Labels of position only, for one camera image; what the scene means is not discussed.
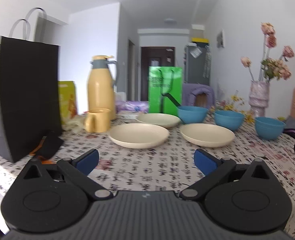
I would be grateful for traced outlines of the blue bowl middle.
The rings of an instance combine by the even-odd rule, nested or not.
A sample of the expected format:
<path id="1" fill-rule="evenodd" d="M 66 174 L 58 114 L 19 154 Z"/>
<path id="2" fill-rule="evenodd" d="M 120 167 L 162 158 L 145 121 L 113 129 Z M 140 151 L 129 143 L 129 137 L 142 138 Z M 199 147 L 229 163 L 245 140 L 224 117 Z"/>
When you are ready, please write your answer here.
<path id="1" fill-rule="evenodd" d="M 214 114 L 215 124 L 231 131 L 238 130 L 244 121 L 244 115 L 235 111 L 219 110 Z"/>

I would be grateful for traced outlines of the yellow thermos jug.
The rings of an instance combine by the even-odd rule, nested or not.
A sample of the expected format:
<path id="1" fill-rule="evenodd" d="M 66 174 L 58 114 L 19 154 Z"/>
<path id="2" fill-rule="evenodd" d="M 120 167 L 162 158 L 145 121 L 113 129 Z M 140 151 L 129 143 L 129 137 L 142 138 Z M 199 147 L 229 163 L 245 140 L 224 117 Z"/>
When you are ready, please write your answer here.
<path id="1" fill-rule="evenodd" d="M 88 111 L 109 109 L 110 120 L 116 118 L 115 85 L 118 79 L 118 63 L 113 56 L 92 57 L 91 71 L 87 82 Z"/>

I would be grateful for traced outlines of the blue bowl left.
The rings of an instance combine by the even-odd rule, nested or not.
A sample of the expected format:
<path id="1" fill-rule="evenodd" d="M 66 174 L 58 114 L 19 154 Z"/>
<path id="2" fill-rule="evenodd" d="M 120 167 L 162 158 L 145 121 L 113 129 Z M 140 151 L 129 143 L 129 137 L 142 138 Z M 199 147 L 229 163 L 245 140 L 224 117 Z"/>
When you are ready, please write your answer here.
<path id="1" fill-rule="evenodd" d="M 184 124 L 202 123 L 207 114 L 208 109 L 197 106 L 178 106 L 178 117 Z"/>

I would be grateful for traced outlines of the dark entrance door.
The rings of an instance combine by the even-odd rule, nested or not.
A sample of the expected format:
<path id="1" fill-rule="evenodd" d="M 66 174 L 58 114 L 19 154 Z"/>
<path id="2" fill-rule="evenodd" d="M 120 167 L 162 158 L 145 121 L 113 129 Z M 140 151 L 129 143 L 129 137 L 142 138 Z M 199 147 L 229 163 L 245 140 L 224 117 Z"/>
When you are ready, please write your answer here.
<path id="1" fill-rule="evenodd" d="M 175 47 L 141 47 L 141 101 L 148 100 L 149 67 L 173 67 Z"/>

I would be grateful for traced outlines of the cream plate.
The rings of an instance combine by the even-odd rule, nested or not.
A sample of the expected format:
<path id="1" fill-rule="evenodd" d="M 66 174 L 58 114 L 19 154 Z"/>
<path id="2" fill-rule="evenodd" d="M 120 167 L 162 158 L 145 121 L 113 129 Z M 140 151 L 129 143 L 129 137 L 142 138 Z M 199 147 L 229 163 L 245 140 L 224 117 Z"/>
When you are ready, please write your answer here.
<path id="1" fill-rule="evenodd" d="M 169 135 L 162 126 L 142 123 L 122 124 L 109 131 L 109 138 L 115 144 L 131 149 L 158 147 L 167 141 Z"/>
<path id="2" fill-rule="evenodd" d="M 180 127 L 182 137 L 201 147 L 217 148 L 229 145 L 235 139 L 234 132 L 212 124 L 187 124 Z"/>
<path id="3" fill-rule="evenodd" d="M 139 116 L 137 116 L 136 120 L 143 124 L 152 124 L 162 126 L 163 128 L 173 128 L 181 122 L 179 117 L 164 113 L 140 114 Z"/>

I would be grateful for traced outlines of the patterned calligraphy tablecloth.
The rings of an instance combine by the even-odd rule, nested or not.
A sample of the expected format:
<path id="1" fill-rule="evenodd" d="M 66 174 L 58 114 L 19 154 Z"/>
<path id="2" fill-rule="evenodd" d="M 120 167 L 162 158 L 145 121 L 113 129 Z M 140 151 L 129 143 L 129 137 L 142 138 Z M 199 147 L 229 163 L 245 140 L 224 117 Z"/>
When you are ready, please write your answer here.
<path id="1" fill-rule="evenodd" d="M 99 166 L 90 177 L 113 192 L 117 190 L 179 191 L 202 178 L 194 165 L 196 146 L 187 142 L 178 127 L 170 130 L 162 146 L 149 150 L 133 150 L 113 143 L 106 134 L 66 132 L 64 145 L 54 159 L 78 157 L 94 147 L 100 154 Z M 278 139 L 260 139 L 254 125 L 243 124 L 235 132 L 235 140 L 222 148 L 209 148 L 216 157 L 230 157 L 238 163 L 263 159 L 289 194 L 293 211 L 286 232 L 295 237 L 295 140 L 282 134 Z"/>

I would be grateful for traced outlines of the grey refrigerator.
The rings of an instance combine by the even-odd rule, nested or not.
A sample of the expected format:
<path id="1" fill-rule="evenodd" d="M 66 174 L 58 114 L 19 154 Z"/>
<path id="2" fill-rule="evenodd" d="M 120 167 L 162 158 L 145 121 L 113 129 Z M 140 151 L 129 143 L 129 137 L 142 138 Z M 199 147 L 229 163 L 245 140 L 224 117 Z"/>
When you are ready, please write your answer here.
<path id="1" fill-rule="evenodd" d="M 208 43 L 188 43 L 184 48 L 184 60 L 184 83 L 210 85 L 211 51 Z"/>

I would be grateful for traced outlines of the black paper bag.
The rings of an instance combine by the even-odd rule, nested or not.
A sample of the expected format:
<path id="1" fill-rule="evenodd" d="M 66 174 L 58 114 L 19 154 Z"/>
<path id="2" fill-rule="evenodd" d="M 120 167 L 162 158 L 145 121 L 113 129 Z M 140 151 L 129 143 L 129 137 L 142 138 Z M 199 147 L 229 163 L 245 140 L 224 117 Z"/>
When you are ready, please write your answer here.
<path id="1" fill-rule="evenodd" d="M 0 156 L 15 163 L 42 139 L 62 133 L 59 46 L 28 41 L 34 9 L 25 18 L 24 38 L 0 38 Z"/>

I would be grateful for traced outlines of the yellow box on refrigerator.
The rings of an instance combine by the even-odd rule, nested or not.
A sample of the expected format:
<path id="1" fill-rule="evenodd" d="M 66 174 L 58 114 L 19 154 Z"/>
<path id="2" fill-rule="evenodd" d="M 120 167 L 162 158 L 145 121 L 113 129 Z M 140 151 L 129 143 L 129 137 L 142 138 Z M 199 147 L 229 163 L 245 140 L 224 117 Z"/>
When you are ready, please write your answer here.
<path id="1" fill-rule="evenodd" d="M 192 37 L 192 42 L 202 42 L 202 43 L 209 43 L 209 40 L 207 38 L 198 38 L 198 37 Z"/>

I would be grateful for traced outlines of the blue bowl right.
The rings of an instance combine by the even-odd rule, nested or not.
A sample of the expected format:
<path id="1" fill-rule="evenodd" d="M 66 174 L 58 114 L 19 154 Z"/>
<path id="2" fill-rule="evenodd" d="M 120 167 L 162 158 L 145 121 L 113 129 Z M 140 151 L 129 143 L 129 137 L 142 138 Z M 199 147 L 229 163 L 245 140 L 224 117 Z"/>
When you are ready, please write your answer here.
<path id="1" fill-rule="evenodd" d="M 276 140 L 283 132 L 285 123 L 268 117 L 255 119 L 255 130 L 259 137 L 265 140 Z"/>

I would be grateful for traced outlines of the purple jacket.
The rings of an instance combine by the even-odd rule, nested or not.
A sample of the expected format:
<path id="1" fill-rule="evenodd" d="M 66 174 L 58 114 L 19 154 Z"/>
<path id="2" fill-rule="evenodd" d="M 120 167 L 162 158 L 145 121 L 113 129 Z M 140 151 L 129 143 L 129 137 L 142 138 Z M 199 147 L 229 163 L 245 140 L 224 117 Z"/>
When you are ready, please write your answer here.
<path id="1" fill-rule="evenodd" d="M 206 103 L 205 108 L 210 109 L 216 104 L 214 90 L 207 85 L 199 83 L 184 83 L 182 85 L 182 105 L 195 106 L 198 95 L 205 94 Z"/>

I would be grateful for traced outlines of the wooden chair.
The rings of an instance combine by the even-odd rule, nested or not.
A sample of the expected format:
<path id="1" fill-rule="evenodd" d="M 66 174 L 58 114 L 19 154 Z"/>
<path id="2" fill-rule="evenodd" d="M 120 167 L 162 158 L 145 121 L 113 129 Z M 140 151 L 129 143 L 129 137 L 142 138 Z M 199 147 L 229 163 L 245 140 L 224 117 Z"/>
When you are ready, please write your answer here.
<path id="1" fill-rule="evenodd" d="M 207 108 L 207 94 L 198 94 L 195 98 L 194 106 Z"/>

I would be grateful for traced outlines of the white rubber glove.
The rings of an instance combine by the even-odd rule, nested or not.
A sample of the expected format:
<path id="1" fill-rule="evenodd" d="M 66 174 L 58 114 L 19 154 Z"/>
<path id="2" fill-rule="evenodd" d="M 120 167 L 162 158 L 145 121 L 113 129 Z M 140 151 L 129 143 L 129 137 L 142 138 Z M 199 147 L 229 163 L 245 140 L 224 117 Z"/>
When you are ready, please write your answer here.
<path id="1" fill-rule="evenodd" d="M 75 115 L 73 118 L 68 120 L 62 128 L 64 131 L 72 131 L 73 133 L 79 133 L 81 130 L 85 129 L 85 116 Z"/>

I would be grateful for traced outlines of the yellow flower sprigs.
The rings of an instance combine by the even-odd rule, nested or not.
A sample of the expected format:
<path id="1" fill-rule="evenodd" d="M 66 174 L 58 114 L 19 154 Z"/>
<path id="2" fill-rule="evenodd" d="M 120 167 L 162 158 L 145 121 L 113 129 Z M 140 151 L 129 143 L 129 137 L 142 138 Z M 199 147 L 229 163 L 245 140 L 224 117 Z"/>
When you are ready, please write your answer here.
<path id="1" fill-rule="evenodd" d="M 244 110 L 246 100 L 238 96 L 239 91 L 235 90 L 235 93 L 227 99 L 216 100 L 215 105 L 210 108 L 210 113 L 214 114 L 215 111 L 233 111 L 244 115 L 244 121 L 248 124 L 254 124 L 255 118 L 253 111 Z"/>

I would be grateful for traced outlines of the yellow mug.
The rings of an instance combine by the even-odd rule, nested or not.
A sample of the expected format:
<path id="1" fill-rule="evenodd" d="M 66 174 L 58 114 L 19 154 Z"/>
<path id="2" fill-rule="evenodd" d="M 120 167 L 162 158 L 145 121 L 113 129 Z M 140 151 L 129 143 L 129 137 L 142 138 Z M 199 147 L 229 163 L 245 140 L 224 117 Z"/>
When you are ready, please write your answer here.
<path id="1" fill-rule="evenodd" d="M 85 130 L 88 133 L 104 133 L 111 127 L 111 111 L 106 108 L 97 108 L 87 112 Z"/>

